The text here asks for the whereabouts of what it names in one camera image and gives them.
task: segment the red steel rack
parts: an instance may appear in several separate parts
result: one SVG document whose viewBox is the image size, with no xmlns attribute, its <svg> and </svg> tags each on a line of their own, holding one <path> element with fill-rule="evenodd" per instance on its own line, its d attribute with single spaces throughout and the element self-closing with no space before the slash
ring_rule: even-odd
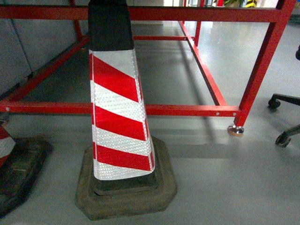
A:
<svg viewBox="0 0 300 225">
<path fill-rule="evenodd" d="M 187 41 L 215 103 L 215 105 L 146 105 L 147 114 L 234 117 L 234 124 L 237 127 L 244 126 L 295 2 L 296 0 L 279 0 L 276 8 L 129 7 L 131 20 L 179 21 L 183 36 L 135 36 L 135 40 Z M 16 89 L 6 99 L 0 101 L 0 112 L 91 113 L 90 103 L 20 101 L 88 42 L 88 37 L 81 34 L 78 22 L 79 20 L 88 19 L 88 8 L 75 6 L 74 0 L 70 0 L 70 5 L 0 5 L 0 18 L 2 19 L 73 20 L 78 38 L 77 43 L 47 68 L 40 70 L 26 84 Z M 197 21 L 194 37 L 188 33 L 184 21 Z M 201 58 L 201 53 L 198 50 L 201 21 L 270 23 L 239 106 L 227 105 L 212 74 Z"/>
</svg>

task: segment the concrete floor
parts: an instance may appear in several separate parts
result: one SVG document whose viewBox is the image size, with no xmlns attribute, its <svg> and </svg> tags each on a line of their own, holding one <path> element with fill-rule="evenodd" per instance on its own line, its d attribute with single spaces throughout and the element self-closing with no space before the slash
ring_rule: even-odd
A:
<svg viewBox="0 0 300 225">
<path fill-rule="evenodd" d="M 195 24 L 188 24 L 190 30 Z M 228 104 L 238 105 L 267 29 L 264 23 L 203 22 L 200 50 Z M 136 34 L 181 35 L 176 22 L 135 26 Z M 274 92 L 300 96 L 300 27 L 288 25 L 245 124 L 227 134 L 233 118 L 149 117 L 150 132 L 167 143 L 178 193 L 164 212 L 89 221 L 75 206 L 90 116 L 15 115 L 13 136 L 44 134 L 54 151 L 28 201 L 2 225 L 299 225 L 300 135 L 286 149 L 274 144 L 299 124 L 299 107 L 267 105 Z M 196 62 L 182 42 L 136 42 L 145 102 L 213 104 Z M 89 102 L 87 52 L 72 57 L 27 100 Z"/>
</svg>

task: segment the cone base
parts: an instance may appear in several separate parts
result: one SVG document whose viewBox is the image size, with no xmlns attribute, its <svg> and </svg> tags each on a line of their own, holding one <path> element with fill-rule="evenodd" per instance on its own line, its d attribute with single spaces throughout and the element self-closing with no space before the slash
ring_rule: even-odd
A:
<svg viewBox="0 0 300 225">
<path fill-rule="evenodd" d="M 0 218 L 26 201 L 52 148 L 38 138 L 22 138 L 0 168 Z"/>
<path fill-rule="evenodd" d="M 105 189 L 104 195 L 96 192 L 99 190 L 99 182 L 102 181 L 94 179 L 93 150 L 88 148 L 85 151 L 75 201 L 77 207 L 90 220 L 153 213 L 167 208 L 177 193 L 175 178 L 166 145 L 157 138 L 152 138 L 152 141 L 156 169 L 151 176 L 140 177 L 147 182 L 144 185 L 135 182 L 135 185 L 127 186 L 120 183 L 121 180 L 115 181 L 114 184 L 110 183 L 113 184 L 110 189 Z"/>
</svg>

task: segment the reflective stripe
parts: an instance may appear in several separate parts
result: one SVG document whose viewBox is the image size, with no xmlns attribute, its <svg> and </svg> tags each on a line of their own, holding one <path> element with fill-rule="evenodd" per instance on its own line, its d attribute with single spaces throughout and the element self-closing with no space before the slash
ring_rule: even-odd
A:
<svg viewBox="0 0 300 225">
<path fill-rule="evenodd" d="M 90 86 L 92 89 L 91 101 L 95 106 L 132 120 L 145 121 L 146 112 L 143 101 L 140 103 L 132 101 L 93 81 L 90 82 Z"/>
<path fill-rule="evenodd" d="M 147 141 L 140 141 L 130 137 L 114 134 L 94 125 L 93 142 L 107 148 L 143 156 L 148 156 L 152 152 L 149 139 Z"/>
<path fill-rule="evenodd" d="M 121 180 L 124 178 L 144 176 L 149 173 L 151 173 L 151 171 L 113 166 L 100 163 L 94 159 L 94 176 L 99 180 Z"/>
<path fill-rule="evenodd" d="M 0 158 L 10 154 L 15 146 L 15 142 L 11 137 L 0 140 Z"/>
<path fill-rule="evenodd" d="M 135 51 L 113 51 L 113 52 L 93 52 L 94 56 L 108 65 L 118 69 L 119 71 L 127 74 L 128 76 L 136 79 L 137 69 L 135 63 Z"/>
</svg>

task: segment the cone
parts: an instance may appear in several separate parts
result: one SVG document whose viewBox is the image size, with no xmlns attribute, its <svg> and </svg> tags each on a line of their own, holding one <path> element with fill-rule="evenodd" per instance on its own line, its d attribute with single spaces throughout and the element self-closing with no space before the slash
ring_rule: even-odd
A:
<svg viewBox="0 0 300 225">
<path fill-rule="evenodd" d="M 10 137 L 8 132 L 0 126 L 0 167 L 7 160 L 14 146 L 15 141 Z"/>
<path fill-rule="evenodd" d="M 90 51 L 94 175 L 120 180 L 154 171 L 135 50 Z"/>
<path fill-rule="evenodd" d="M 176 185 L 165 145 L 149 134 L 126 0 L 90 1 L 89 35 L 93 154 L 76 205 L 91 220 L 164 210 Z"/>
<path fill-rule="evenodd" d="M 0 126 L 0 218 L 26 201 L 51 150 L 41 138 L 12 139 Z"/>
</svg>

